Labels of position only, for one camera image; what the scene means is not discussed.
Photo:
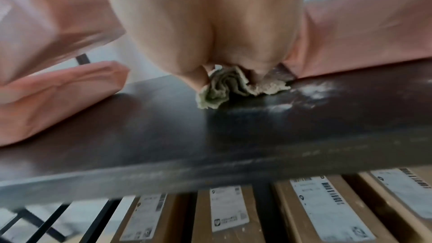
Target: green cloth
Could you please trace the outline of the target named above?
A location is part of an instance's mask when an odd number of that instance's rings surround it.
[[[259,84],[249,85],[249,80],[237,66],[214,70],[209,77],[210,83],[196,95],[198,108],[201,109],[218,108],[230,99],[230,92],[242,96],[258,96],[276,94],[281,90],[291,88],[283,81],[269,78],[265,78]]]

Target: brown box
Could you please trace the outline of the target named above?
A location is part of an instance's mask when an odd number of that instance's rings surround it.
[[[198,192],[192,243],[265,243],[251,186],[242,187],[249,223],[212,233],[210,192]]]
[[[432,167],[401,168],[399,170],[412,173],[421,181],[432,185]],[[399,242],[432,242],[432,220],[419,216],[372,173],[364,172],[345,176],[345,179]]]
[[[328,176],[327,179],[376,237],[375,240],[362,242],[397,243],[390,232],[361,201],[359,196],[357,196],[341,176]],[[279,205],[285,219],[290,239],[295,243],[324,243],[319,237],[290,181],[287,180],[275,183],[274,188],[279,199]]]
[[[154,236],[150,240],[120,241],[120,237],[129,222],[132,213],[138,204],[139,197],[135,198],[125,218],[121,222],[111,243],[177,243],[181,240],[186,209],[189,201],[188,194],[169,194],[166,197],[161,217],[157,223]]]

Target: white label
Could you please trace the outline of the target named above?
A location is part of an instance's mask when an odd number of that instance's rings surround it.
[[[167,194],[165,193],[141,196],[120,237],[120,241],[152,239],[166,197]]]
[[[240,186],[210,189],[210,210],[213,233],[249,223]]]
[[[432,219],[432,188],[407,168],[371,172],[422,218]]]
[[[375,236],[325,177],[291,180],[298,198],[324,242],[361,242]]]

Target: pink plastic bag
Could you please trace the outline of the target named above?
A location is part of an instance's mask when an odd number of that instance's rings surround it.
[[[118,62],[105,61],[0,87],[0,146],[33,136],[120,91],[128,72]]]
[[[432,56],[432,0],[312,0],[284,62],[310,77]]]
[[[0,86],[123,33],[108,0],[0,0]]]

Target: human hand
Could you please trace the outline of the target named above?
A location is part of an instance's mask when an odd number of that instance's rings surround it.
[[[259,81],[288,55],[303,0],[110,0],[138,48],[199,91],[215,64]]]

